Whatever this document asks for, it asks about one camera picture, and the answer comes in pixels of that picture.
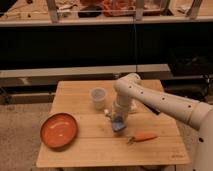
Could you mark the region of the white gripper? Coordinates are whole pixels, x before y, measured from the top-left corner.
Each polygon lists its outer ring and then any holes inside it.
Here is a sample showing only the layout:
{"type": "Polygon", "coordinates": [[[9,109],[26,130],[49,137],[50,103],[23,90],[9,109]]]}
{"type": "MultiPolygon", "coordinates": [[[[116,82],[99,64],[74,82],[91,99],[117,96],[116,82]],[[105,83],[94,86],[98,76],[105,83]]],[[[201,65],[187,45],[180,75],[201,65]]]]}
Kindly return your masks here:
{"type": "Polygon", "coordinates": [[[120,104],[117,101],[112,105],[112,120],[125,122],[130,113],[131,104],[120,104]]]}

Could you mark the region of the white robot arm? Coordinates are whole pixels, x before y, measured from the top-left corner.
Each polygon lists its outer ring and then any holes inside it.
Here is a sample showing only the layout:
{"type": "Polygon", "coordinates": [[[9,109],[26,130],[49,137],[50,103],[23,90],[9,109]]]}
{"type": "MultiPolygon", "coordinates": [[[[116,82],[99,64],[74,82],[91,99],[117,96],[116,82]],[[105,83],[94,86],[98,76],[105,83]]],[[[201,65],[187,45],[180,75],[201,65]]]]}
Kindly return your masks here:
{"type": "Polygon", "coordinates": [[[126,127],[132,100],[165,113],[198,131],[198,144],[193,171],[213,171],[213,105],[140,85],[141,78],[130,73],[114,83],[116,99],[113,101],[112,130],[126,127]]]}

